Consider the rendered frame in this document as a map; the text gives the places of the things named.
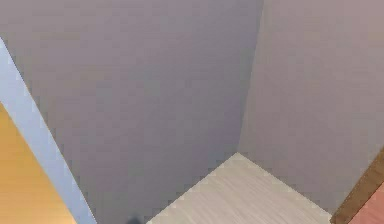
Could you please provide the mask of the orange room door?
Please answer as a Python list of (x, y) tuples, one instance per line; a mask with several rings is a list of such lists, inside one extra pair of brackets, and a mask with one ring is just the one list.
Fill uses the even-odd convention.
[(1, 103), (0, 224), (77, 224)]

